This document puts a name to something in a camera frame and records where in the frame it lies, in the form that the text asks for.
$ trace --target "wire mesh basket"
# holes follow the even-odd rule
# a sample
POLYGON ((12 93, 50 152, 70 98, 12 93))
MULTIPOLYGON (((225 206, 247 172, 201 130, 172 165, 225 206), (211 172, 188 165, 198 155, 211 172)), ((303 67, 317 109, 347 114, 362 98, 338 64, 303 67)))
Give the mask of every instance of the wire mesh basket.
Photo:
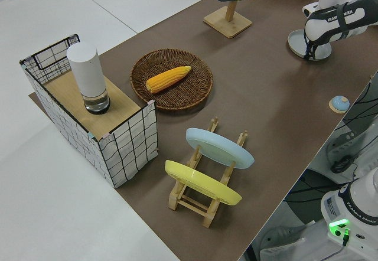
POLYGON ((147 103, 96 139, 46 88, 71 70, 66 52, 79 41, 78 35, 72 35, 21 60, 20 65, 60 133, 113 187, 119 187, 158 155, 155 103, 147 103))

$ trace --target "storage box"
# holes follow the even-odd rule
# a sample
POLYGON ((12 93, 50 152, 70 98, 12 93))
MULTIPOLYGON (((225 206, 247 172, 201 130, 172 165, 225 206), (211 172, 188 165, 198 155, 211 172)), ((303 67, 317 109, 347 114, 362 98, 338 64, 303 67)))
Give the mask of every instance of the storage box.
POLYGON ((20 65, 60 133, 119 187, 158 155, 155 103, 139 107, 106 79, 110 109, 104 115, 87 112, 66 57, 67 49, 79 41, 72 35, 20 65))

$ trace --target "green light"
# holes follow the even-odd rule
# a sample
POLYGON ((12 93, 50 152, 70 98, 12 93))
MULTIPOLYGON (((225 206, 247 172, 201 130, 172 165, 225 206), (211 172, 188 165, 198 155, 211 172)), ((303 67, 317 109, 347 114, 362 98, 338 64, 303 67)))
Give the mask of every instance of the green light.
MULTIPOLYGON (((348 223, 349 223, 349 220, 347 220, 346 218, 344 218, 344 219, 342 219, 342 220, 339 220, 339 221, 334 221, 334 222, 332 222, 332 223, 329 224, 330 231, 332 232, 332 234, 336 235, 336 234, 335 234, 335 231, 338 230, 338 229, 342 229, 342 228, 345 227, 348 223)), ((349 234, 349 229, 346 229, 346 230, 345 230, 345 234, 346 234, 346 235, 349 234)))

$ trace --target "yellow plate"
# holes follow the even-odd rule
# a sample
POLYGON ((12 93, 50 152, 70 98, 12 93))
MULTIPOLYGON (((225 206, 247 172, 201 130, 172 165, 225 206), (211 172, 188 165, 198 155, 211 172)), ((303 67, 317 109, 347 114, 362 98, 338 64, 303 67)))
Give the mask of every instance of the yellow plate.
POLYGON ((236 205, 242 199, 242 196, 230 187, 186 165, 165 161, 165 171, 175 180, 227 205, 236 205))

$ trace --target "yellow corn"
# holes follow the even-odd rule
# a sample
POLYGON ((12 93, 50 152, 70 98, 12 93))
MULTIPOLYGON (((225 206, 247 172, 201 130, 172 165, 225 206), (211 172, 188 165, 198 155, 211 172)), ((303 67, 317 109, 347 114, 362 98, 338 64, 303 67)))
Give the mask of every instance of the yellow corn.
POLYGON ((180 81, 190 70, 191 66, 179 66, 159 73, 146 81, 146 88, 151 93, 158 93, 180 81))

